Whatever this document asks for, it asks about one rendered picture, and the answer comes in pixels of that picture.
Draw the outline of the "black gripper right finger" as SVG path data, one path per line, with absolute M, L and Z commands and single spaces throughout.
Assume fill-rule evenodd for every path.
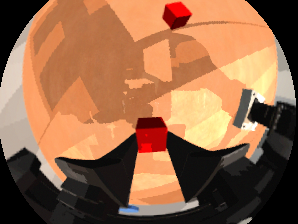
M 185 204 L 197 201 L 197 194 L 200 194 L 214 179 L 214 175 L 221 168 L 237 161 L 239 157 L 247 155 L 250 145 L 250 143 L 243 143 L 223 148 L 221 151 L 220 149 L 208 151 L 168 131 L 166 151 L 169 153 L 178 183 L 180 183 L 178 185 L 184 194 Z

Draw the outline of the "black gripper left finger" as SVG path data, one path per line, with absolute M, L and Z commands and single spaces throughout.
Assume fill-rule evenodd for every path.
M 122 141 L 100 159 L 74 160 L 71 157 L 68 159 L 59 156 L 53 161 L 64 176 L 72 177 L 81 183 L 100 186 L 114 202 L 121 205 L 120 209 L 128 209 L 137 151 L 137 136 L 134 132 L 128 140 Z

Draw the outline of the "red cube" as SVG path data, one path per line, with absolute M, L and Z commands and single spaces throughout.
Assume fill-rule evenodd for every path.
M 138 119 L 136 125 L 138 153 L 161 152 L 166 149 L 168 127 L 161 117 Z
M 162 12 L 162 18 L 172 30 L 186 26 L 188 19 L 192 18 L 192 12 L 184 6 L 184 3 L 165 4 L 165 12 Z

